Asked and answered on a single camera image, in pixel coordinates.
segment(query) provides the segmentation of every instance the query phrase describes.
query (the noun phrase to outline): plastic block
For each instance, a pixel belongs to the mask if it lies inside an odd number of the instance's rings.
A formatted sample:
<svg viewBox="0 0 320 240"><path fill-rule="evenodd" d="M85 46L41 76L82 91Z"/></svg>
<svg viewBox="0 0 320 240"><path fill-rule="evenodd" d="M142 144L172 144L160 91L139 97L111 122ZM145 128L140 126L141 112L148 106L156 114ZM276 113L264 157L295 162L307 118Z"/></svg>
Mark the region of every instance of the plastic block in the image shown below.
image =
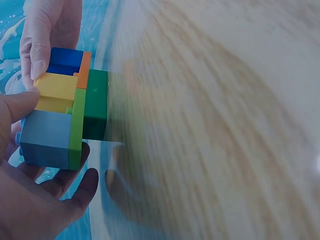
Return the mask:
<svg viewBox="0 0 320 240"><path fill-rule="evenodd" d="M26 116L20 134L20 154L26 163L68 169L72 116L34 110Z"/></svg>
<svg viewBox="0 0 320 240"><path fill-rule="evenodd" d="M84 52L68 48L53 47L47 73L73 76L78 73Z"/></svg>
<svg viewBox="0 0 320 240"><path fill-rule="evenodd" d="M68 107L66 109L66 114L71 114L72 115L72 107Z"/></svg>
<svg viewBox="0 0 320 240"><path fill-rule="evenodd" d="M73 106L78 78L76 76L45 73L34 81L40 99L36 110L66 113Z"/></svg>
<svg viewBox="0 0 320 240"><path fill-rule="evenodd" d="M103 140L107 112L108 73L90 69L85 95L83 138Z"/></svg>
<svg viewBox="0 0 320 240"><path fill-rule="evenodd" d="M78 83L76 85L77 89L87 89L91 56L92 54L89 51L85 51L83 53L82 62L78 74Z"/></svg>
<svg viewBox="0 0 320 240"><path fill-rule="evenodd" d="M71 170L78 170L80 167L82 135L84 125L86 90L77 88L72 108L72 121L69 137L69 163Z"/></svg>
<svg viewBox="0 0 320 240"><path fill-rule="evenodd" d="M61 75L73 76L75 73L78 73L79 70L80 70L79 67L49 64L46 72L51 73L51 74L61 74Z"/></svg>
<svg viewBox="0 0 320 240"><path fill-rule="evenodd" d="M79 50L53 47L50 64L80 68L83 54L84 52Z"/></svg>

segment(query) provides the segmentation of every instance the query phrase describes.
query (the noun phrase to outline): green block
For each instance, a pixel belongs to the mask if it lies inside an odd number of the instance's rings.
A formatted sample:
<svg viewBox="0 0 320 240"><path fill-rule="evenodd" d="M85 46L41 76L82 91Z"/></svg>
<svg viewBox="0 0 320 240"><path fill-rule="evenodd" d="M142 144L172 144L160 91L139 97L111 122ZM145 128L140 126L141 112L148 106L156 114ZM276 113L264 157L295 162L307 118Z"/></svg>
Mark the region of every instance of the green block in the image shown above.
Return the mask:
<svg viewBox="0 0 320 240"><path fill-rule="evenodd" d="M69 137L68 168L70 170L78 170L80 167L85 100L86 90L77 88L75 90L72 107L72 121Z"/></svg>
<svg viewBox="0 0 320 240"><path fill-rule="evenodd" d="M85 95L83 139L104 139L108 119L108 72L90 69Z"/></svg>

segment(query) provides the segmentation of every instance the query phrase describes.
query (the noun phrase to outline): colorful cube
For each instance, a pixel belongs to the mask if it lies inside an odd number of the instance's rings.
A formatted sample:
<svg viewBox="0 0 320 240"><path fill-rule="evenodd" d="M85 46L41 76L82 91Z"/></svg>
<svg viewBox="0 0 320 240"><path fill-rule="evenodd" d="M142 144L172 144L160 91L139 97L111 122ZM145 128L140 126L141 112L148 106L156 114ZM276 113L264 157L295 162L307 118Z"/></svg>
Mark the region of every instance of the colorful cube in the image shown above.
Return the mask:
<svg viewBox="0 0 320 240"><path fill-rule="evenodd" d="M79 73L84 52L73 49L53 47L47 73L73 76Z"/></svg>
<svg viewBox="0 0 320 240"><path fill-rule="evenodd" d="M84 107L84 139L104 139L108 119L107 91L108 73L90 69Z"/></svg>
<svg viewBox="0 0 320 240"><path fill-rule="evenodd" d="M77 83L76 76L45 73L33 83L40 92L40 99L35 109L66 113L67 108L73 106Z"/></svg>
<svg viewBox="0 0 320 240"><path fill-rule="evenodd" d="M68 169L72 116L34 110L22 121L16 136L24 161L40 167Z"/></svg>
<svg viewBox="0 0 320 240"><path fill-rule="evenodd" d="M28 164L78 170L83 138L103 140L108 73L90 69L92 54L54 47L47 72L34 81L40 99L16 136Z"/></svg>

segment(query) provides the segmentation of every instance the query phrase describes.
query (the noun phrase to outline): wooden surface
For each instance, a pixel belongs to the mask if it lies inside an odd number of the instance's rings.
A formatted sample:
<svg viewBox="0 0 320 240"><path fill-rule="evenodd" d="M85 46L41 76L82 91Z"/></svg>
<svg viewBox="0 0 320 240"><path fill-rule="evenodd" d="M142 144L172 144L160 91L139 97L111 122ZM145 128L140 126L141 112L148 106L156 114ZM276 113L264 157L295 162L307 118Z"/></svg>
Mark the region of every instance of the wooden surface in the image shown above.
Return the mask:
<svg viewBox="0 0 320 240"><path fill-rule="evenodd" d="M320 239L320 2L117 2L122 212L174 239Z"/></svg>

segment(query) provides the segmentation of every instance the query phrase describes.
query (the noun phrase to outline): hand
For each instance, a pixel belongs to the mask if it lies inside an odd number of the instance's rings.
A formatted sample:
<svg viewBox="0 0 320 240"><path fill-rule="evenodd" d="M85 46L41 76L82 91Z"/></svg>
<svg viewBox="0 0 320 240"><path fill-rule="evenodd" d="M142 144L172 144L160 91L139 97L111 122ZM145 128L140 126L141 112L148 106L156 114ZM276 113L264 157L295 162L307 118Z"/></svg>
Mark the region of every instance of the hand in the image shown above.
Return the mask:
<svg viewBox="0 0 320 240"><path fill-rule="evenodd" d="M46 72L52 47L75 49L82 0L33 0L20 41L21 72L28 89Z"/></svg>
<svg viewBox="0 0 320 240"><path fill-rule="evenodd" d="M20 131L18 120L37 105L37 90L15 95L0 94L0 239L50 240L54 239L86 211L98 186L98 172L91 168L71 199L59 200L79 171L59 170L51 180L40 184L35 180L44 171L21 163L8 163L17 149L15 135ZM82 166L90 149L82 146Z"/></svg>

